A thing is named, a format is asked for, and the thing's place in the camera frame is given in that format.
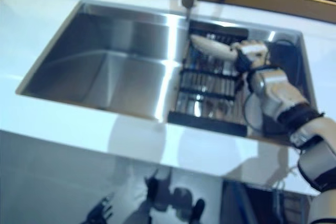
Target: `sink basin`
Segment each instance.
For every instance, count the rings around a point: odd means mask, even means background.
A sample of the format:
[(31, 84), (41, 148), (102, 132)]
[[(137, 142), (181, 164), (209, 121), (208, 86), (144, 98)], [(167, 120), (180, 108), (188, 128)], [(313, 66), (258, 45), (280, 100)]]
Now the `sink basin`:
[(163, 121), (186, 40), (183, 16), (82, 1), (18, 92)]
[[(234, 71), (223, 67), (225, 62), (195, 51), (189, 34), (228, 45), (264, 41), (271, 61), (316, 106), (298, 31), (202, 16), (187, 22), (183, 14), (88, 0), (71, 12), (17, 93), (289, 144), (285, 136), (274, 134), (281, 127), (261, 114), (257, 99), (243, 110), (246, 85), (239, 76), (230, 76)], [(211, 91), (210, 80), (219, 89)]]

